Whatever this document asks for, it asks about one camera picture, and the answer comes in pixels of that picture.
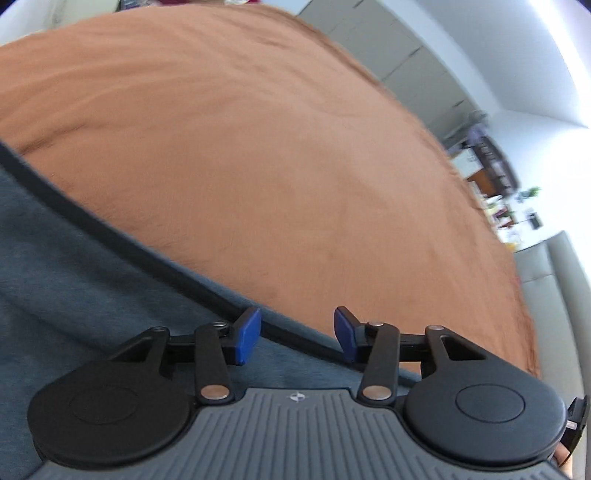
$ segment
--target logo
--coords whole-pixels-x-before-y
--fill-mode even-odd
[[[305,400],[306,396],[303,393],[295,392],[289,396],[289,399],[293,400],[294,402],[299,402],[299,401]]]

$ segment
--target potted plant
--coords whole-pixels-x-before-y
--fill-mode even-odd
[[[540,187],[532,187],[529,190],[525,190],[523,192],[519,192],[517,194],[517,201],[519,203],[523,203],[526,199],[532,199],[537,197],[540,194]]]

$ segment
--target blue lever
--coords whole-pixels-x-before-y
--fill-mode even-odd
[[[351,363],[357,358],[355,330],[361,326],[361,322],[347,308],[338,307],[335,310],[335,335],[343,349],[345,360]]]
[[[240,315],[233,325],[233,340],[235,365],[244,365],[248,362],[256,341],[261,335],[262,315],[261,310],[250,307]]]

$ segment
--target white wall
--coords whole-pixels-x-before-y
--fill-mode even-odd
[[[524,189],[541,187],[528,206],[544,227],[538,240],[566,230],[591,278],[591,130],[548,117],[501,111],[491,136],[505,152]]]

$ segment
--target silver rivet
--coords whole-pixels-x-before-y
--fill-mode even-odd
[[[392,390],[381,385],[370,385],[363,389],[362,394],[370,400],[387,400],[392,396]]]
[[[230,395],[230,389],[224,385],[206,385],[201,389],[201,396],[208,400],[223,400]]]

